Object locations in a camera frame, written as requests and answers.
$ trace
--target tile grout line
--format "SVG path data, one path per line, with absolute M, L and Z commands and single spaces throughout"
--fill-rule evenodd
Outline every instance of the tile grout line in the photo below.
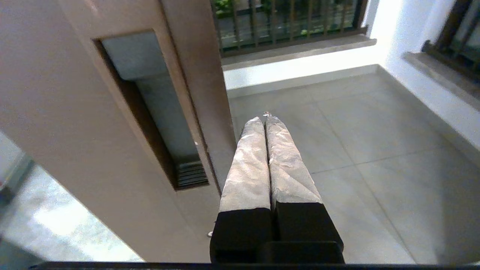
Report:
M 328 121 L 327 117 L 324 115 L 324 112 L 320 109 L 320 107 L 318 106 L 318 102 L 315 103 L 315 108 L 320 112 L 320 115 L 323 117 L 323 119 L 325 120 L 325 122 L 327 123 L 327 126 L 330 128 L 330 130 L 332 131 L 333 135 L 335 136 L 335 138 L 338 140 L 338 142 L 340 143 L 340 145 L 342 146 L 342 149 L 343 151 L 346 153 L 348 159 L 350 160 L 351 164 L 352 165 L 355 165 L 355 162 L 353 162 L 353 159 L 352 157 L 350 156 L 350 154 L 347 152 L 347 148 L 345 147 L 344 143 L 342 142 L 342 140 L 340 139 L 340 137 L 338 136 L 338 134 L 335 132 L 335 130 L 333 129 L 333 126 L 330 124 L 330 122 Z
M 337 98 L 347 98 L 347 97 L 353 97 L 353 96 L 359 96 L 359 95 L 363 95 L 363 94 L 369 94 L 369 93 L 375 93 L 375 92 L 383 92 L 385 91 L 385 89 L 382 89 L 382 90 L 369 90 L 369 91 L 365 91 L 365 92 L 361 92 L 361 93 L 352 93 L 352 94 L 347 94 L 345 96 L 340 96 L 340 97 L 334 97 L 334 98 L 327 98 L 327 99 L 320 99 L 320 100 L 317 100 L 313 97 L 312 95 L 312 92 L 314 92 L 314 89 L 307 89 L 308 86 L 311 86 L 311 85 L 305 85 L 305 86 L 297 86 L 297 87 L 292 87 L 291 89 L 301 89 L 303 88 L 304 90 L 307 90 L 310 98 L 311 98 L 311 102 L 309 102 L 308 104 L 310 103 L 316 103 L 316 102 L 321 102 L 321 101 L 328 101 L 328 100 L 333 100 L 333 99 L 337 99 Z M 252 94 L 252 95 L 246 95 L 246 96 L 241 96 L 241 97 L 235 97 L 235 98 L 242 98 L 242 97 L 247 97 L 247 96 L 253 96 L 253 95 L 260 95 L 260 94 L 265 94 L 265 93 L 268 93 L 268 94 L 275 94 L 276 91 L 282 91 L 282 90 L 289 90 L 290 88 L 284 88 L 284 89 L 278 89 L 278 90 L 275 90 L 275 91 L 268 91 L 268 92 L 263 92 L 263 93 L 257 93 L 257 94 Z
M 357 172 L 360 174 L 361 178 L 362 178 L 362 181 L 366 184 L 368 190 L 370 191 L 371 195 L 373 196 L 373 198 L 375 199 L 375 201 L 377 202 L 378 206 L 380 207 L 380 209 L 382 210 L 382 212 L 384 213 L 385 217 L 387 218 L 388 222 L 390 223 L 390 225 L 392 226 L 392 228 L 395 230 L 395 233 L 397 234 L 398 238 L 400 239 L 400 241 L 402 242 L 401 245 L 405 248 L 405 251 L 408 253 L 408 255 L 410 256 L 410 258 L 415 262 L 417 263 L 417 261 L 415 260 L 415 257 L 413 256 L 412 252 L 409 250 L 409 248 L 407 247 L 407 244 L 405 243 L 405 240 L 403 239 L 403 237 L 400 235 L 400 232 L 398 231 L 398 229 L 395 227 L 395 225 L 393 224 L 392 220 L 390 219 L 390 217 L 388 217 L 387 213 L 386 213 L 386 210 L 383 208 L 383 206 L 380 204 L 380 201 L 378 200 L 378 198 L 375 196 L 375 193 L 373 192 L 373 190 L 370 188 L 370 185 L 368 185 L 367 181 L 365 180 L 365 178 L 363 177 L 363 174 L 360 172 L 360 170 L 358 169 L 357 167 L 357 164 L 355 164 L 353 162 L 353 159 L 352 157 L 350 156 L 350 154 L 347 152 L 347 149 L 345 148 L 343 142 L 340 140 L 340 137 L 336 134 L 335 130 L 333 129 L 333 126 L 330 124 L 330 122 L 328 121 L 327 117 L 323 114 L 322 110 L 318 107 L 318 103 L 316 104 L 316 108 L 318 109 L 318 111 L 320 111 L 320 114 L 323 116 L 323 118 L 325 119 L 325 121 L 327 122 L 327 125 L 330 127 L 330 129 L 332 130 L 333 134 L 335 135 L 335 137 L 338 139 L 339 143 L 341 144 L 343 150 L 345 151 L 345 153 L 347 154 L 348 158 L 350 159 L 350 161 L 353 163 L 352 166 L 355 167 L 355 169 L 357 170 Z
M 372 194 L 373 198 L 375 199 L 375 201 L 377 202 L 378 206 L 380 207 L 380 209 L 382 210 L 382 212 L 384 213 L 385 217 L 387 218 L 388 222 L 390 223 L 390 225 L 392 226 L 392 228 L 395 230 L 395 233 L 397 234 L 398 238 L 400 239 L 400 241 L 402 242 L 402 246 L 405 248 L 405 251 L 408 253 L 408 255 L 410 256 L 410 258 L 416 263 L 418 264 L 417 260 L 415 259 L 415 257 L 413 256 L 413 253 L 410 251 L 410 249 L 408 248 L 407 246 L 407 243 L 405 242 L 405 240 L 403 239 L 402 235 L 400 234 L 400 232 L 398 231 L 398 229 L 396 228 L 396 226 L 394 225 L 393 221 L 390 219 L 390 217 L 388 216 L 385 208 L 382 206 L 382 204 L 380 203 L 380 201 L 378 200 L 377 196 L 375 196 L 375 193 L 373 192 L 372 188 L 370 187 L 370 185 L 368 184 L 368 182 L 365 180 L 365 177 L 363 176 L 363 174 L 361 173 L 361 171 L 358 169 L 357 165 L 354 165 L 355 166 L 355 169 L 357 170 L 357 172 L 360 174 L 361 176 L 361 179 L 362 181 L 367 185 L 367 188 L 368 190 L 370 191 L 370 193 Z
M 348 167 L 352 167 L 352 166 L 356 166 L 356 165 L 363 165 L 363 164 L 368 164 L 368 163 L 371 163 L 371 162 L 377 162 L 377 161 L 382 161 L 382 160 L 387 160 L 387 159 L 392 159 L 392 158 L 398 158 L 398 157 L 401 157 L 401 156 L 408 156 L 408 155 L 413 155 L 413 154 L 419 154 L 419 153 L 422 153 L 422 152 L 433 151 L 433 150 L 437 150 L 437 149 L 443 149 L 443 148 L 446 148 L 446 147 L 451 147 L 451 146 L 448 146 L 448 145 L 438 145 L 438 146 L 436 146 L 436 147 L 429 148 L 429 149 L 423 149 L 423 150 L 418 150 L 418 151 L 414 151 L 414 152 L 410 152 L 410 153 L 394 155 L 394 156 L 382 158 L 382 159 L 379 159 L 379 160 L 371 160 L 371 161 L 365 161 L 365 162 L 360 162 L 360 163 L 353 163 L 353 164 L 350 164 L 350 165 L 347 165 L 347 166 L 338 167 L 338 168 L 333 168 L 333 169 L 328 169 L 328 170 L 323 170 L 323 171 L 317 171 L 317 172 L 311 172 L 310 174 L 316 174 L 316 173 L 322 173 L 322 172 L 329 172 L 329 171 L 334 171 L 334 170 L 340 170 L 340 169 L 344 169 L 344 168 L 348 168 Z
M 318 103 L 319 102 L 323 102 L 323 101 L 331 101 L 331 100 L 334 100 L 334 99 L 339 99 L 339 98 L 349 98 L 349 97 L 355 97 L 355 96 L 361 96 L 361 95 L 366 95 L 366 94 L 371 94 L 371 93 L 376 93 L 376 92 L 383 92 L 385 90 L 371 90 L 371 91 L 366 91 L 366 92 L 362 92 L 362 93 L 354 93 L 354 94 L 348 94 L 348 95 L 345 95 L 345 96 L 341 96 L 341 97 L 335 97 L 335 98 L 327 98 L 327 99 L 321 99 L 321 100 L 316 100 L 313 95 L 312 95 L 312 91 L 311 90 L 308 90 L 307 91 L 307 94 L 308 96 L 310 97 L 310 102 L 306 102 L 306 103 L 294 103 L 294 104 L 290 104 L 290 105 L 286 105 L 285 108 L 287 109 L 290 109 L 290 107 L 294 107 L 294 106 L 303 106 L 303 105 L 310 105 L 310 104 L 315 104 L 315 106 L 318 108 Z M 240 117 L 240 116 L 243 116 L 247 114 L 247 112 L 245 113 L 238 113 L 237 111 L 235 111 L 234 114 L 232 114 L 232 117 Z

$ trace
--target window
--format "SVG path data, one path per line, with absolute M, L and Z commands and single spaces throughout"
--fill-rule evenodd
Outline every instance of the window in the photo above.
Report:
M 222 56 L 365 34 L 367 0 L 212 0 Z
M 480 0 L 457 0 L 435 44 L 422 51 L 480 82 Z

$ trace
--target gray floor tile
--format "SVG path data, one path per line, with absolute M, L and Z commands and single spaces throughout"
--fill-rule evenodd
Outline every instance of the gray floor tile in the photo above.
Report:
M 310 173 L 352 164 L 315 104 L 273 110 L 287 126 Z
M 355 166 L 312 175 L 347 263 L 415 263 Z
M 446 144 L 421 115 L 394 97 L 373 92 L 317 104 L 356 164 Z
M 298 87 L 232 98 L 229 102 L 232 116 L 251 113 L 261 115 L 266 110 L 310 103 L 312 97 L 305 88 Z
M 313 100 L 328 100 L 360 93 L 385 90 L 390 85 L 377 74 L 365 74 L 306 86 Z
M 480 251 L 480 170 L 451 147 L 357 165 L 418 263 Z

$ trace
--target aluminum foil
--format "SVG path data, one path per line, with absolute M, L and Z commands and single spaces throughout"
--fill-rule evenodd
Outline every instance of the aluminum foil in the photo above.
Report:
M 270 209 L 270 177 L 264 125 L 259 117 L 249 120 L 242 131 L 225 181 L 219 212 Z
M 323 203 L 292 136 L 276 116 L 266 114 L 272 208 L 281 203 Z

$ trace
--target window sill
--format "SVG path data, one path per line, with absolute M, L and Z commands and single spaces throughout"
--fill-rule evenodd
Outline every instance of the window sill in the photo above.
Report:
M 318 42 L 295 45 L 285 48 L 271 49 L 239 56 L 226 57 L 222 59 L 222 68 L 223 71 L 227 71 L 232 69 L 269 64 L 279 61 L 326 54 L 342 50 L 373 46 L 376 43 L 376 39 L 368 38 L 365 35 L 355 35 L 350 37 L 322 40 Z
M 408 52 L 404 54 L 404 59 L 468 105 L 480 111 L 480 85 L 473 83 L 426 53 Z

